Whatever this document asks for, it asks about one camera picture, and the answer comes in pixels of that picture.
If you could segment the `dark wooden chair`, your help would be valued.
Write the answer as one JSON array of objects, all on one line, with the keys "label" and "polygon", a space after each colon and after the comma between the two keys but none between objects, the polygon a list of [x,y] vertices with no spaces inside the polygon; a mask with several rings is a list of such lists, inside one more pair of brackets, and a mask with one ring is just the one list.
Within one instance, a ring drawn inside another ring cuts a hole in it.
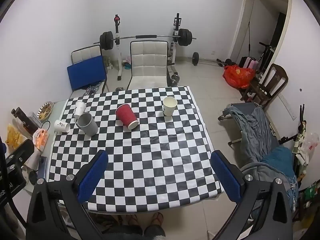
[{"label": "dark wooden chair", "polygon": [[284,89],[289,81],[285,69],[275,63],[271,64],[263,81],[256,77],[249,83],[242,94],[241,100],[251,102],[258,99],[258,104],[265,109],[273,99]]}]

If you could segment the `white padded chair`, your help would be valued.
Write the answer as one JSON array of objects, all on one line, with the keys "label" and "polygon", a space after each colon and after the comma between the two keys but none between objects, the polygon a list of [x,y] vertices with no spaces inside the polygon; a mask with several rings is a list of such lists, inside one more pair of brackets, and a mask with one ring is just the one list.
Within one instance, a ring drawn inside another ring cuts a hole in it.
[{"label": "white padded chair", "polygon": [[167,87],[167,41],[130,43],[131,79],[128,90]]}]

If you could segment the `blue folding chair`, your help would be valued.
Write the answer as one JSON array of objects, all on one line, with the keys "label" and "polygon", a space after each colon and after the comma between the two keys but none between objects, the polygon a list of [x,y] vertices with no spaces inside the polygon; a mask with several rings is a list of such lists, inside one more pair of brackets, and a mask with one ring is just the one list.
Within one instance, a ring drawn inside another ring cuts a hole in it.
[{"label": "blue folding chair", "polygon": [[99,45],[92,45],[71,52],[71,65],[67,67],[71,85],[71,97],[85,94],[99,94],[107,83],[103,54]]}]

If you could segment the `patterned snack plate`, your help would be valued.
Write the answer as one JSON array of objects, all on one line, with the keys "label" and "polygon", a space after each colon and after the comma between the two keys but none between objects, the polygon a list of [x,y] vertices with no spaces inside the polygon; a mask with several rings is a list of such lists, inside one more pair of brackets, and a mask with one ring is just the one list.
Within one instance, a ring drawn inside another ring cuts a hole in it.
[{"label": "patterned snack plate", "polygon": [[54,107],[54,103],[51,102],[51,101],[47,101],[45,102],[40,108],[39,110],[37,111],[37,118],[41,121],[41,122],[44,122],[46,121],[52,110],[53,110],[53,107]]}]

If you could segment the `grey plastic cup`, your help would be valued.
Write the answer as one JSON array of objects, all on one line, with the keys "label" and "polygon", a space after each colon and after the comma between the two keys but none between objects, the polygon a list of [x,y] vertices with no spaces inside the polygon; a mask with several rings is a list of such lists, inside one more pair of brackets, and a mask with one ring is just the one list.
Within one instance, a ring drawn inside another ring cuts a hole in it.
[{"label": "grey plastic cup", "polygon": [[76,125],[89,137],[96,135],[98,132],[98,126],[90,113],[80,115],[76,121]]}]

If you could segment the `small dumbbell on floor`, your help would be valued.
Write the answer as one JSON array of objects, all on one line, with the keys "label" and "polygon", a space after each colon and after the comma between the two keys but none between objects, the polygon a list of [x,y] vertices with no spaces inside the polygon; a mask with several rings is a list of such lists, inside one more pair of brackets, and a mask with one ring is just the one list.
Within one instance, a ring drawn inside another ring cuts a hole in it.
[{"label": "small dumbbell on floor", "polygon": [[198,62],[199,62],[199,54],[198,54],[198,52],[194,52],[193,57],[192,57],[192,64],[194,66],[197,66]]}]

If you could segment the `tall white paper cup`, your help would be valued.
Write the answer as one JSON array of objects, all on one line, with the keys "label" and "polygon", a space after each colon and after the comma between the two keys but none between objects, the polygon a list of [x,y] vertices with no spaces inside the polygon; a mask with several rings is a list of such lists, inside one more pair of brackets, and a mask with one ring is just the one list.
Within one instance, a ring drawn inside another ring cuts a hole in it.
[{"label": "tall white paper cup", "polygon": [[74,118],[78,119],[85,112],[85,109],[86,104],[83,101],[77,101],[73,113]]}]

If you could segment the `yellow snack bag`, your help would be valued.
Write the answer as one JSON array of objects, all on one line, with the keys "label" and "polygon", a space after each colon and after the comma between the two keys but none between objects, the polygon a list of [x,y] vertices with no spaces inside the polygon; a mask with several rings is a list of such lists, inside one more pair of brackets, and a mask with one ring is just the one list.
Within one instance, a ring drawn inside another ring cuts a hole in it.
[{"label": "yellow snack bag", "polygon": [[27,138],[16,129],[15,126],[7,125],[7,139],[5,141],[9,152],[12,153],[16,150]]}]

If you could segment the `black white checkered tablecloth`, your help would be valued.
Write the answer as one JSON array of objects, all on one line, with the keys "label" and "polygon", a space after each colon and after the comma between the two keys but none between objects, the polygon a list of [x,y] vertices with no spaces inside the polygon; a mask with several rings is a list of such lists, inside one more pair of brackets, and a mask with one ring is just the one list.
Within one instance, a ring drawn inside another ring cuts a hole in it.
[{"label": "black white checkered tablecloth", "polygon": [[[172,116],[163,100],[177,100]],[[77,101],[93,116],[98,132],[89,137],[76,125]],[[139,124],[129,130],[116,109],[129,104]],[[60,119],[70,124],[57,133],[47,179],[76,174],[99,150],[108,165],[85,208],[108,213],[148,212],[217,197],[221,184],[210,165],[213,146],[191,89],[187,86],[147,88],[82,96],[66,101]]]}]

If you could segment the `cream paper cup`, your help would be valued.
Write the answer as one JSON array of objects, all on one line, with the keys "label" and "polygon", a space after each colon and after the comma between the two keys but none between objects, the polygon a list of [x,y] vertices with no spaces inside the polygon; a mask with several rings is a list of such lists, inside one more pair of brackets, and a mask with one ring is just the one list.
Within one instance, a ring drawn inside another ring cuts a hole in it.
[{"label": "cream paper cup", "polygon": [[172,96],[167,96],[163,100],[163,113],[165,116],[172,116],[177,106],[177,100]]}]

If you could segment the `small white printed cup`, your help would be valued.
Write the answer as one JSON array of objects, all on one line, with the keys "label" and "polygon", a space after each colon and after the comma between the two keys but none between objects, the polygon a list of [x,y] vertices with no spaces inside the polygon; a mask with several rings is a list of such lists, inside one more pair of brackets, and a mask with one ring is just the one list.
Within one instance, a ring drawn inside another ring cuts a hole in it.
[{"label": "small white printed cup", "polygon": [[61,133],[68,133],[71,129],[71,126],[69,123],[61,121],[61,120],[56,120],[54,122],[54,130],[56,132],[61,132]]}]

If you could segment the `orange snack packet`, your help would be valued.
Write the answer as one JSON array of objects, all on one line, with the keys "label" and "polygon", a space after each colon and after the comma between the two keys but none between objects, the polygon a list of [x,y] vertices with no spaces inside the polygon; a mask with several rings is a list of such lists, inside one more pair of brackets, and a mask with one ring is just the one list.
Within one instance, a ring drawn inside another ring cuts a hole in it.
[{"label": "orange snack packet", "polygon": [[33,144],[40,152],[43,152],[47,144],[48,137],[48,131],[42,128],[38,128],[37,131],[33,134]]}]

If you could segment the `red ribbed paper cup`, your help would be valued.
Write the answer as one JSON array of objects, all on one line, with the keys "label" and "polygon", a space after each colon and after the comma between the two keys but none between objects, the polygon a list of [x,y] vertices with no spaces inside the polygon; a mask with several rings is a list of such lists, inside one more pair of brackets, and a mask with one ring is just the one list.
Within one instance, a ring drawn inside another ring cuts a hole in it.
[{"label": "red ribbed paper cup", "polygon": [[139,124],[139,121],[129,104],[122,104],[119,106],[116,109],[116,116],[129,130],[133,130]]}]

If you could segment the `red plastic bag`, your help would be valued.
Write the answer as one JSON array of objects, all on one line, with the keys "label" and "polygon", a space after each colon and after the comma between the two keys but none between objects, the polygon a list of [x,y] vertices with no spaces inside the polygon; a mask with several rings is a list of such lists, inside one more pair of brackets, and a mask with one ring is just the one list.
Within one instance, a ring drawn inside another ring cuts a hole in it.
[{"label": "red plastic bag", "polygon": [[238,65],[225,66],[223,78],[235,89],[247,89],[255,76],[252,68],[241,68]]}]

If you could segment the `folding cot frame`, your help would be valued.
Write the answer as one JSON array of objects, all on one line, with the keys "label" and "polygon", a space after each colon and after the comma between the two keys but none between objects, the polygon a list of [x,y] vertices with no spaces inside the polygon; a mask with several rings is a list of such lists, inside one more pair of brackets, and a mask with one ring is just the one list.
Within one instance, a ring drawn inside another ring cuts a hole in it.
[{"label": "folding cot frame", "polygon": [[[258,105],[255,102],[242,102],[242,103],[230,103],[226,106],[226,108],[231,106],[234,106],[245,115],[252,114],[255,108],[260,107],[260,105]],[[265,115],[265,118],[268,123],[268,128],[272,134],[271,149],[274,149],[279,146],[276,130],[273,128],[270,120],[267,118],[266,115]],[[229,139],[230,139],[230,142],[228,142],[229,146],[232,146],[233,144],[236,144],[241,141],[242,130],[239,128],[239,125],[236,123],[236,121],[233,119],[233,117],[230,114],[227,114],[227,115],[221,114],[217,118],[217,120],[221,126],[225,127],[229,135]]]}]

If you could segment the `grey cloth on cot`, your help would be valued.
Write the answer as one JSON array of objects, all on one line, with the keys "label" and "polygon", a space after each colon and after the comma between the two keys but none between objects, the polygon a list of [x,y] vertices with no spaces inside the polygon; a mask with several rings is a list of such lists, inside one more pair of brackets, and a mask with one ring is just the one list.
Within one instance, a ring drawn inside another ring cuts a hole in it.
[{"label": "grey cloth on cot", "polygon": [[263,108],[252,102],[228,105],[219,117],[220,120],[232,118],[240,130],[240,153],[237,164],[243,167],[259,162],[272,150],[280,146],[273,127]]}]

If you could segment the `teal blanket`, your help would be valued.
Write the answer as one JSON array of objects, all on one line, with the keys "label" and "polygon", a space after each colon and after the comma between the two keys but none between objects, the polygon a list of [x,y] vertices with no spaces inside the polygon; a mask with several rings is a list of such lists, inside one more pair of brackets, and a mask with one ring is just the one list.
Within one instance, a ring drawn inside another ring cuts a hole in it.
[{"label": "teal blanket", "polygon": [[298,199],[298,181],[293,170],[293,154],[287,147],[278,146],[260,161],[267,164],[279,172],[287,179],[289,185],[286,186],[286,193],[289,199],[291,210],[294,210]]}]

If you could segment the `barbell with black plates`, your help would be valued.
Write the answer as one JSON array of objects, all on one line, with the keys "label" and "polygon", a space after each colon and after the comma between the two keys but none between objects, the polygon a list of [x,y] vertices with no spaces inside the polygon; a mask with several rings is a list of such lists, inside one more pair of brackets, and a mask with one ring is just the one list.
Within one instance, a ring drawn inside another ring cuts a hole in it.
[{"label": "barbell with black plates", "polygon": [[188,29],[180,29],[177,35],[135,35],[135,36],[117,36],[114,37],[111,31],[104,32],[100,35],[99,41],[94,44],[98,44],[104,50],[112,50],[114,44],[118,45],[120,40],[147,40],[147,39],[158,39],[158,38],[172,38],[180,46],[189,46],[193,40],[193,34]]}]

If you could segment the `pink suitcase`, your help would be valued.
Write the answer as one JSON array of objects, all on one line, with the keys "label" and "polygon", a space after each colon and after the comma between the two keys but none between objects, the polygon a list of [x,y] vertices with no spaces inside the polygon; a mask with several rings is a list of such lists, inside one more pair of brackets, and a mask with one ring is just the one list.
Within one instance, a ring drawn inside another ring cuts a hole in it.
[{"label": "pink suitcase", "polygon": [[257,70],[259,61],[253,57],[242,57],[239,63],[239,67],[241,68],[250,68]]}]

